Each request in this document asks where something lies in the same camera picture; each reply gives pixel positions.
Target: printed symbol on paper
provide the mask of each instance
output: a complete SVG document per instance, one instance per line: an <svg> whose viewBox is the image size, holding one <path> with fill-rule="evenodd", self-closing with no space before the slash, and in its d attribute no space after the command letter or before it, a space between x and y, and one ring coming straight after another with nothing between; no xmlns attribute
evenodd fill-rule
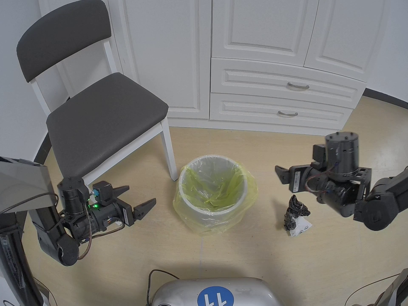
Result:
<svg viewBox="0 0 408 306"><path fill-rule="evenodd" d="M232 293L219 286L208 287L198 295L198 306L233 306L234 296Z"/></svg>

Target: metal handle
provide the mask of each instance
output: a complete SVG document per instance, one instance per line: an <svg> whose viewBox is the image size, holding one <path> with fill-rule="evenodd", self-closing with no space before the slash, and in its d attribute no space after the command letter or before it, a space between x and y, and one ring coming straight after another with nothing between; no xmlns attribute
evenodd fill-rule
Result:
<svg viewBox="0 0 408 306"><path fill-rule="evenodd" d="M295 112L295 113L284 113L284 112L282 112L282 111L278 111L278 114L280 114L280 115L287 115L287 116L289 116L289 117L295 117L295 116L298 115L297 112Z"/></svg>
<svg viewBox="0 0 408 306"><path fill-rule="evenodd" d="M290 86L290 87L295 87L295 88L297 88L297 89L308 89L308 88L309 88L309 85L300 86L300 85L294 85L294 84L292 84L291 82L288 82L288 86Z"/></svg>

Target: trash can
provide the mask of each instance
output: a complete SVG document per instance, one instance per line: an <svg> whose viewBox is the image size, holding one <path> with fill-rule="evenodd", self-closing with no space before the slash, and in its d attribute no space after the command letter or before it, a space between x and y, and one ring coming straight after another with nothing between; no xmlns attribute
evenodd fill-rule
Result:
<svg viewBox="0 0 408 306"><path fill-rule="evenodd" d="M188 227L205 235L237 224L257 196L255 179L242 165L207 155L183 167L173 206Z"/></svg>

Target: floor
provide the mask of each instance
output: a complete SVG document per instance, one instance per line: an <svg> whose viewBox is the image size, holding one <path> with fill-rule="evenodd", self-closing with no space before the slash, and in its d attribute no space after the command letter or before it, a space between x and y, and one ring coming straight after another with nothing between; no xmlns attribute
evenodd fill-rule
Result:
<svg viewBox="0 0 408 306"><path fill-rule="evenodd" d="M373 181L408 165L408 110L363 97L344 130L360 136L360 166L373 168ZM178 168L205 154L241 162L258 181L259 198L230 231L201 238L172 207L176 183L170 179L160 137L145 144L100 179L130 185L122 195L131 205L157 198L157 205L134 226L96 239L84 260L64 267L44 254L30 221L23 245L33 275L54 293L59 306L145 306L151 269L180 278L258 277L287 306L342 305L357 288L408 267L408 212L380 232L342 218L309 193L298 198L313 224L298 237L283 230L291 196L280 184L275 165L311 162L321 136L238 130L171 128ZM54 154L46 165L54 187L62 179ZM171 278L155 273L152 292ZM391 279L362 289L348 305L374 303Z"/></svg>

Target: chair leg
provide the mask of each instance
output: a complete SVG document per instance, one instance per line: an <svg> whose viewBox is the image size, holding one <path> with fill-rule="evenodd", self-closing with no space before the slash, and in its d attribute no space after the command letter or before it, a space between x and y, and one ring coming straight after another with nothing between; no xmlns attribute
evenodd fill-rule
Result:
<svg viewBox="0 0 408 306"><path fill-rule="evenodd" d="M176 160L174 159L173 146L171 145L169 122L167 117L164 118L161 122L163 131L160 133L161 141L163 142L164 153L166 155L167 165L169 166L170 177L173 181L178 179L178 172L176 168Z"/></svg>

